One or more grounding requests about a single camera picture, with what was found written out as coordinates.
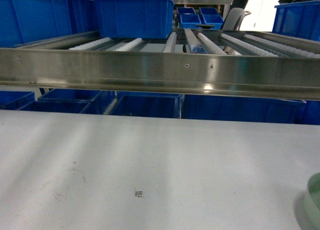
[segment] white countertop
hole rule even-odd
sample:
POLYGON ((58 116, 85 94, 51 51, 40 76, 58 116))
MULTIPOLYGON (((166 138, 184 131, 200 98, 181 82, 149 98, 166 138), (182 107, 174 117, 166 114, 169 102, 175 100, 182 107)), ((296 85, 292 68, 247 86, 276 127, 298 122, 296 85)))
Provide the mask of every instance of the white countertop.
POLYGON ((3 110, 0 136, 1 230, 314 229, 320 126, 3 110))

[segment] sticker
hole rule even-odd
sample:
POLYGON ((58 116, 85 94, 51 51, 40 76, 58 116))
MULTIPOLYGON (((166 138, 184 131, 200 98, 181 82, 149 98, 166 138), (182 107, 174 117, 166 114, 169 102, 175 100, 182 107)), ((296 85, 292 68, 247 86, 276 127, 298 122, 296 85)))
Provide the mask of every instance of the sticker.
POLYGON ((137 198, 143 198, 143 197, 144 197, 143 191, 135 191, 135 192, 134 192, 134 195, 135 195, 137 198))

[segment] metal shelf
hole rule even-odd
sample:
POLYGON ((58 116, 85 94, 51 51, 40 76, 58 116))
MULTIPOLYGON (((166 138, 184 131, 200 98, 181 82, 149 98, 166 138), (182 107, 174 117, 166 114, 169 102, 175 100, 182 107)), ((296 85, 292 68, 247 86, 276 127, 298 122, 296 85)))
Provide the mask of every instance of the metal shelf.
POLYGON ((175 4, 232 4, 233 0, 173 0, 175 4))
MULTIPOLYGON (((85 41, 84 36, 77 35, 77 41, 68 36, 21 48, 0 48, 0 84, 320 99, 320 59, 285 54, 284 57, 199 54, 197 50, 210 53, 206 44, 188 36, 200 32, 218 46, 226 45, 222 33, 237 39, 250 34, 320 54, 320 43, 316 41, 266 32, 201 29, 188 35, 183 29, 176 30, 175 44, 192 43, 192 48, 187 49, 193 53, 189 54, 113 52, 103 51, 101 46, 99 50, 66 50, 66 45, 76 46, 85 41)), ((98 37, 98 33, 88 33, 87 42, 98 37)), ((167 40, 148 42, 165 44, 167 40)), ((242 50, 236 44, 232 48, 242 50)))

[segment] roller conveyor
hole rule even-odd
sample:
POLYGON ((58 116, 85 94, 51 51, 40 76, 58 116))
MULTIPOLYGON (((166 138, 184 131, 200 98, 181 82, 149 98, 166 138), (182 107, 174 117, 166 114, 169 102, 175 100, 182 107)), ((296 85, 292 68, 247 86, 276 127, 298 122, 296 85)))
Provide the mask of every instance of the roller conveyor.
POLYGON ((143 40, 88 32, 0 53, 7 85, 320 98, 319 42, 266 32, 177 29, 143 40))

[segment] blue storage crate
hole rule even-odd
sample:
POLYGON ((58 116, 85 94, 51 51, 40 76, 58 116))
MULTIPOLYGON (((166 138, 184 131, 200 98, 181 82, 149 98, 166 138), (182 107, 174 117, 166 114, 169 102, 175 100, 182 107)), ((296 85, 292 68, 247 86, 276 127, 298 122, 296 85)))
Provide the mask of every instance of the blue storage crate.
POLYGON ((16 110, 34 101, 34 92, 0 91, 0 109, 16 110))
POLYGON ((293 123, 304 101, 185 95, 182 118, 293 123))
POLYGON ((91 103, 88 103, 88 102, 36 101, 30 104, 27 104, 19 108, 18 110, 88 114, 90 113, 90 106, 91 106, 91 103))
POLYGON ((167 38, 172 0, 95 0, 100 35, 113 38, 167 38))
POLYGON ((99 29, 93 0, 70 0, 69 4, 71 26, 74 34, 99 29))
POLYGON ((0 47, 69 34, 68 0, 0 0, 0 47))
POLYGON ((299 110, 295 124, 320 125, 320 102, 307 101, 299 110))
POLYGON ((123 95, 110 115, 156 118, 178 118, 180 106, 177 98, 123 95))
POLYGON ((216 8, 209 8, 209 7, 200 7, 199 13, 200 14, 219 14, 216 8))
POLYGON ((178 20, 180 20, 181 14, 195 14, 195 9, 193 7, 178 7, 176 9, 178 20))
POLYGON ((275 7, 273 33, 320 41, 320 0, 275 7))
POLYGON ((151 92, 127 92, 117 91, 117 98, 122 96, 142 96, 142 97, 162 97, 162 98, 175 98, 177 106, 181 105, 181 94, 166 94, 166 93, 151 93, 151 92))
POLYGON ((197 24, 201 24, 197 14, 181 14, 179 16, 180 28, 198 29, 197 24))
POLYGON ((103 114, 114 98, 114 91, 53 89, 41 96, 38 100, 59 102, 90 102, 90 114, 103 114))
POLYGON ((211 29, 221 29, 224 20, 219 14, 200 14, 202 24, 214 25, 211 29))

